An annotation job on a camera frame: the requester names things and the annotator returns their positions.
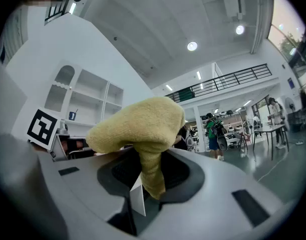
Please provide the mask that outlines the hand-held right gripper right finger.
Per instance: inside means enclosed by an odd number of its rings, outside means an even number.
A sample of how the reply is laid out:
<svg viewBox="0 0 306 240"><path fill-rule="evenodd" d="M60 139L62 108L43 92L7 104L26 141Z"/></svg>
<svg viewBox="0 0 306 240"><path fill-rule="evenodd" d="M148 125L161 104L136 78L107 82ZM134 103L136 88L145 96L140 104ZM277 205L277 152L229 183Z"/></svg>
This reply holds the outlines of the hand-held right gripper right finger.
<svg viewBox="0 0 306 240"><path fill-rule="evenodd" d="M142 240L267 240L294 209L294 201L283 204L269 189L229 163L176 148L168 153L198 165L204 182L186 202L163 205L140 233ZM245 212L247 201L234 197L242 191L264 210L265 219L260 223L250 219L260 216L260 211Z"/></svg>

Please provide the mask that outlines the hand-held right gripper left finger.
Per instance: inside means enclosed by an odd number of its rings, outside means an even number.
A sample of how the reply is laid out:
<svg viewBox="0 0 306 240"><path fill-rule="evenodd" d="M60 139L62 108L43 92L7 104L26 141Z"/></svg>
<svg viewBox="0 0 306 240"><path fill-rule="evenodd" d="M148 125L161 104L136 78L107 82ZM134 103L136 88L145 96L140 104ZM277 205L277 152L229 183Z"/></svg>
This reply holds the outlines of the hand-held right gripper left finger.
<svg viewBox="0 0 306 240"><path fill-rule="evenodd" d="M116 214L132 217L131 187L112 173L123 159L138 157L132 148L92 157L54 162L47 152L39 152L46 186L59 207L90 212L103 221Z"/></svg>

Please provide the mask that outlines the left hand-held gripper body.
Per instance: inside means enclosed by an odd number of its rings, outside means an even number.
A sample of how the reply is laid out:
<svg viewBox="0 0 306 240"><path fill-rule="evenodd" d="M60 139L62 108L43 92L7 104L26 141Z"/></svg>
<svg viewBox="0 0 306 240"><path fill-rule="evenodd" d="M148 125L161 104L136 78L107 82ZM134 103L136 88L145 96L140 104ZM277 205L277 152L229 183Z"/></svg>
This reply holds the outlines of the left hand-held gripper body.
<svg viewBox="0 0 306 240"><path fill-rule="evenodd" d="M53 161L67 159L62 141L70 137L65 122L58 116L39 108L27 130L28 141L48 152Z"/></svg>

